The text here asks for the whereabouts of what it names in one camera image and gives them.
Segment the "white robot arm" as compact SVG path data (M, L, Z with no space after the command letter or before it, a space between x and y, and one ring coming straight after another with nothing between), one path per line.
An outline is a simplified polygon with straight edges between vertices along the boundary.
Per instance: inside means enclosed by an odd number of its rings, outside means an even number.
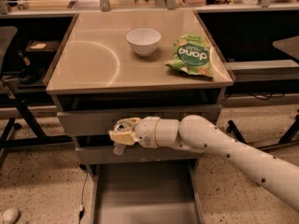
M120 119L108 132L116 144L144 148L168 147L179 151L205 151L220 156L299 211L299 167L228 136L207 119L158 117Z

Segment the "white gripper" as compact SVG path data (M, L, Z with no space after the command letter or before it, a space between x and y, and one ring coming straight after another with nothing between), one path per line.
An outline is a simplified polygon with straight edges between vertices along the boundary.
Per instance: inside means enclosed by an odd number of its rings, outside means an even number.
M129 120L136 124L135 131L117 132L110 131L109 137L112 141L123 144L126 146L132 146L137 143L145 148L157 148L158 145L155 140L156 126L160 118L158 117L146 117L141 118L129 118Z

